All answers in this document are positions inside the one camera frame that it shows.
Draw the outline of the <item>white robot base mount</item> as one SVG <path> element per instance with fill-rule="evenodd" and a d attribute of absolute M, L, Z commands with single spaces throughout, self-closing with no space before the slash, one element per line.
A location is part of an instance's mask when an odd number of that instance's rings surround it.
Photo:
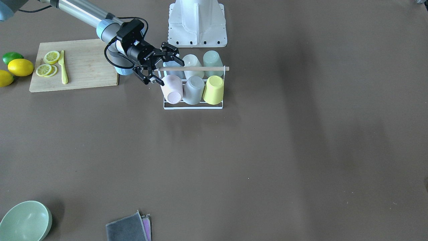
<path fill-rule="evenodd" d="M 176 0 L 169 5 L 168 43 L 179 48 L 222 48 L 228 43 L 224 5 Z"/>

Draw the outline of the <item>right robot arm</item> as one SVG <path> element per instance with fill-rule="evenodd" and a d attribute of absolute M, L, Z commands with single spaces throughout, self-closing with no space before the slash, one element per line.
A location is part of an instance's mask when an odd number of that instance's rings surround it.
<path fill-rule="evenodd" d="M 87 0 L 48 0 L 54 7 L 95 27 L 106 43 L 104 56 L 119 75 L 135 74 L 144 84 L 164 82 L 154 75 L 160 62 L 174 61 L 184 66 L 179 50 L 167 42 L 156 48 L 147 41 L 148 22 L 139 17 L 116 17 Z"/>

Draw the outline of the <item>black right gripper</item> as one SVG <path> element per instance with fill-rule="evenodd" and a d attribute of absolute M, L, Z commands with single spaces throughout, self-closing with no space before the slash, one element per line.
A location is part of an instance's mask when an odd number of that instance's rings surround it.
<path fill-rule="evenodd" d="M 184 61 L 178 56 L 179 49 L 168 42 L 162 42 L 161 49 L 155 48 L 144 40 L 127 41 L 125 42 L 125 55 L 131 62 L 130 66 L 125 67 L 130 69 L 133 67 L 133 73 L 144 84 L 157 83 L 164 86 L 165 83 L 158 76 L 153 74 L 152 70 L 148 70 L 148 74 L 143 73 L 143 69 L 157 69 L 157 63 L 162 59 L 164 62 L 174 61 L 179 66 L 184 67 Z"/>

